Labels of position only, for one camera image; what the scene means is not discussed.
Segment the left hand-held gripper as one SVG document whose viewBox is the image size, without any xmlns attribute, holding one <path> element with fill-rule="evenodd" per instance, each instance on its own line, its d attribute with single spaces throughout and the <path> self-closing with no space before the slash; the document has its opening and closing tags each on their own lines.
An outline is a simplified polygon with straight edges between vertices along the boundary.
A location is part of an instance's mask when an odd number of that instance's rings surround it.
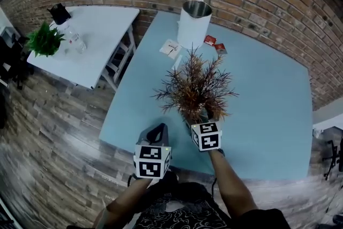
<svg viewBox="0 0 343 229">
<path fill-rule="evenodd" d="M 146 179 L 162 179 L 172 158 L 168 127 L 161 123 L 141 133 L 133 155 L 136 176 Z"/>
</svg>

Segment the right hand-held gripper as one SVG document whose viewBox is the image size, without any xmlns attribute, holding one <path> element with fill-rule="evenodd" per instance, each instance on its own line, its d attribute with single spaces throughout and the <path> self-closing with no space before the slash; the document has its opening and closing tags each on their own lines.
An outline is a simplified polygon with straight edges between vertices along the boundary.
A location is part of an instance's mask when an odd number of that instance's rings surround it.
<svg viewBox="0 0 343 229">
<path fill-rule="evenodd" d="M 207 118 L 212 120 L 214 118 L 212 110 L 207 107 L 205 110 Z M 192 141 L 198 147 L 199 151 L 209 151 L 221 148 L 222 131 L 218 121 L 193 124 L 190 129 Z"/>
</svg>

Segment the brown plant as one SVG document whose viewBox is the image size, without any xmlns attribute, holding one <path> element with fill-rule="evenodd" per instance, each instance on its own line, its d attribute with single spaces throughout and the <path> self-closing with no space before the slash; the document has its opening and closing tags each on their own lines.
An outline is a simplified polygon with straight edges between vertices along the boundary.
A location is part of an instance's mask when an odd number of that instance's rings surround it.
<svg viewBox="0 0 343 229">
<path fill-rule="evenodd" d="M 163 87 L 155 89 L 152 97 L 164 102 L 161 106 L 164 112 L 177 109 L 188 125 L 210 121 L 206 107 L 214 113 L 212 120 L 225 119 L 229 116 L 228 98 L 239 94 L 229 87 L 231 74 L 219 69 L 223 56 L 205 60 L 195 49 L 187 52 L 188 59 L 180 69 L 167 72 Z"/>
</svg>

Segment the person's left forearm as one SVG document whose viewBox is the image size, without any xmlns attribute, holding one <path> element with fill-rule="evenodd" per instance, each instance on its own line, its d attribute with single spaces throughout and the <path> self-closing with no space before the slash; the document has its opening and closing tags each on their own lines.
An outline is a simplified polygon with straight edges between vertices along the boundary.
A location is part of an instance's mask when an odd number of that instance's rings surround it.
<svg viewBox="0 0 343 229">
<path fill-rule="evenodd" d="M 122 229 L 134 213 L 137 203 L 151 182 L 152 179 L 139 179 L 130 184 L 98 214 L 93 227 L 95 229 Z"/>
</svg>

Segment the person's right forearm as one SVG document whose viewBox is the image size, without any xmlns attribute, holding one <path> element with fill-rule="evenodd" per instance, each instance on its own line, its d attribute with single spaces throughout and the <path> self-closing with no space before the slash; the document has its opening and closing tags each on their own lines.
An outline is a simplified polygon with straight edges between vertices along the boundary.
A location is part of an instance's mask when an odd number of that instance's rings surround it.
<svg viewBox="0 0 343 229">
<path fill-rule="evenodd" d="M 221 198 L 231 218 L 238 218 L 258 207 L 244 182 L 237 176 L 226 157 L 219 150 L 210 150 L 209 156 L 217 178 Z"/>
</svg>

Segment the green potted plant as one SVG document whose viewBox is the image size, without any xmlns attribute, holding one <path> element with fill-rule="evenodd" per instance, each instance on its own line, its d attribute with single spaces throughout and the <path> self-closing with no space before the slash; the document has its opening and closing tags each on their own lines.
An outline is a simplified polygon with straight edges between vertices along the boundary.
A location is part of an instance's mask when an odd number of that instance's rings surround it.
<svg viewBox="0 0 343 229">
<path fill-rule="evenodd" d="M 64 34 L 60 33 L 57 28 L 50 28 L 49 24 L 44 21 L 39 29 L 28 35 L 28 48 L 37 56 L 53 56 L 65 41 Z"/>
</svg>

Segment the light blue table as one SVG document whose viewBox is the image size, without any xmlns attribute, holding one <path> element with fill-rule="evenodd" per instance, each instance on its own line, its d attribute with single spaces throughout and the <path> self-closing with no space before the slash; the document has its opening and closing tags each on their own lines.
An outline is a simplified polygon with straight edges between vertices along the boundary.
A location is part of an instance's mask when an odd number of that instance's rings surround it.
<svg viewBox="0 0 343 229">
<path fill-rule="evenodd" d="M 155 90 L 175 60 L 160 51 L 176 40 L 179 15 L 158 12 L 114 95 L 100 139 L 133 152 L 139 137 L 160 123 L 168 127 L 171 165 L 213 174 L 207 153 L 191 140 L 176 109 L 162 110 Z M 283 53 L 230 29 L 210 24 L 209 35 L 225 45 L 221 71 L 232 78 L 221 147 L 244 179 L 299 180 L 308 174 L 312 99 L 307 69 Z"/>
</svg>

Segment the white narrow sachet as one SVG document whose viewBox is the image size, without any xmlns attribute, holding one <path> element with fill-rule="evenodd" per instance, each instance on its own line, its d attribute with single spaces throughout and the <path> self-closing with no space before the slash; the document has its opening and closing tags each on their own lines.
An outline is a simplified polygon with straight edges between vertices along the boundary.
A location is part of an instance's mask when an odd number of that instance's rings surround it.
<svg viewBox="0 0 343 229">
<path fill-rule="evenodd" d="M 177 57 L 177 59 L 176 59 L 174 65 L 173 65 L 172 68 L 171 68 L 173 71 L 176 71 L 176 70 L 178 69 L 179 64 L 180 64 L 182 58 L 183 58 L 182 55 L 178 55 L 178 57 Z"/>
</svg>

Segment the black patterned clothing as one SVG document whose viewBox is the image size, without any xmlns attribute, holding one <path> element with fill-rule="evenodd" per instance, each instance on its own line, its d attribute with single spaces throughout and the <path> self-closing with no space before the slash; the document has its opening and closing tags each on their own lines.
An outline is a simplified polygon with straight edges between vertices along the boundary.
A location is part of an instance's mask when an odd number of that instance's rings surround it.
<svg viewBox="0 0 343 229">
<path fill-rule="evenodd" d="M 202 184 L 180 183 L 171 171 L 158 183 L 150 183 L 127 225 L 131 229 L 290 229 L 278 209 L 251 210 L 231 218 Z"/>
</svg>

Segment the white printed paper packet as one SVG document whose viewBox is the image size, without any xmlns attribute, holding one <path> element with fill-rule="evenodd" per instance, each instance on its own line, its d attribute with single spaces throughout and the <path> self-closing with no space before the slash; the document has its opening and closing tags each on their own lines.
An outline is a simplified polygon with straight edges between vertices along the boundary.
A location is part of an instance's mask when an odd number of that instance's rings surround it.
<svg viewBox="0 0 343 229">
<path fill-rule="evenodd" d="M 172 59 L 174 59 L 178 55 L 180 50 L 181 46 L 171 39 L 168 39 L 160 48 L 161 53 L 166 54 L 168 57 Z"/>
</svg>

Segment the white bin with open lid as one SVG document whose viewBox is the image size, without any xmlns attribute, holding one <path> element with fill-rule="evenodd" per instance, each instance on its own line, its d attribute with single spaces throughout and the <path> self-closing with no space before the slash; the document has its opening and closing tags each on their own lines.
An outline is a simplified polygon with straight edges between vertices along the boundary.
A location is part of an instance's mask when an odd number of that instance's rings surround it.
<svg viewBox="0 0 343 229">
<path fill-rule="evenodd" d="M 185 1 L 178 21 L 178 44 L 185 49 L 201 47 L 207 34 L 212 13 L 212 7 L 205 0 Z"/>
</svg>

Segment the black office chair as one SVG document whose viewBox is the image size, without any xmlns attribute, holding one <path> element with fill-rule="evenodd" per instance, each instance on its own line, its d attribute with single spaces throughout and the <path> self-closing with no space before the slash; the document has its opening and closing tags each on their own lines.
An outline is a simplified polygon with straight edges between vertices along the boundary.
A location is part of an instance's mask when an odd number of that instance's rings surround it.
<svg viewBox="0 0 343 229">
<path fill-rule="evenodd" d="M 327 143 L 331 145 L 332 155 L 330 157 L 322 158 L 322 161 L 331 159 L 329 169 L 324 174 L 324 178 L 326 181 L 329 178 L 331 169 L 334 168 L 336 166 L 336 164 L 338 164 L 338 171 L 343 172 L 343 138 L 340 140 L 340 144 L 339 144 L 340 150 L 339 151 L 337 151 L 338 147 L 334 146 L 333 140 L 330 140 Z"/>
<path fill-rule="evenodd" d="M 21 36 L 16 39 L 11 37 L 12 47 L 9 47 L 0 36 L 0 79 L 3 81 L 13 80 L 17 83 L 17 89 L 23 89 L 23 81 L 28 74 L 34 73 L 34 68 L 27 62 L 29 52 L 24 52 L 24 45 L 29 38 Z"/>
</svg>

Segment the white side table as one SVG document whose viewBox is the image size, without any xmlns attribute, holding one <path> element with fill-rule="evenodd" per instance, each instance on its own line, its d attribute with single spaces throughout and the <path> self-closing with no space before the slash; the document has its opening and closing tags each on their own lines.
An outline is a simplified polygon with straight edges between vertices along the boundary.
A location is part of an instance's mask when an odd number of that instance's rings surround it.
<svg viewBox="0 0 343 229">
<path fill-rule="evenodd" d="M 96 88 L 103 77 L 117 90 L 117 79 L 128 57 L 136 51 L 132 23 L 139 13 L 136 8 L 119 6 L 73 6 L 67 11 L 71 18 L 62 25 L 51 23 L 64 34 L 71 25 L 81 36 L 87 49 L 79 54 L 66 35 L 53 56 L 30 53 L 28 63 L 57 77 L 85 88 Z"/>
</svg>

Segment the clear plastic bottle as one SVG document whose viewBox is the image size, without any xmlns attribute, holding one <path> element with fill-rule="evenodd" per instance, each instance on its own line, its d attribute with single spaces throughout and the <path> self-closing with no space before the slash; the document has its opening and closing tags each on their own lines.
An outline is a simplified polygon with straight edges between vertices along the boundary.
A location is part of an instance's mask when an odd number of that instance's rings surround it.
<svg viewBox="0 0 343 229">
<path fill-rule="evenodd" d="M 79 54 L 82 54 L 87 49 L 81 36 L 71 25 L 67 24 L 64 26 L 64 34 L 66 35 L 69 44 L 71 44 Z"/>
</svg>

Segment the black jug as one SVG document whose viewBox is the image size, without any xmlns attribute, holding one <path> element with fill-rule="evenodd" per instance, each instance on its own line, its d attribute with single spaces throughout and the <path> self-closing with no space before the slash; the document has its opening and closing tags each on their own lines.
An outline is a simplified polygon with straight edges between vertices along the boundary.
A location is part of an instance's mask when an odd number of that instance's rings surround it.
<svg viewBox="0 0 343 229">
<path fill-rule="evenodd" d="M 61 25 L 71 18 L 71 15 L 61 3 L 55 4 L 51 9 L 47 10 L 50 12 L 56 25 Z"/>
</svg>

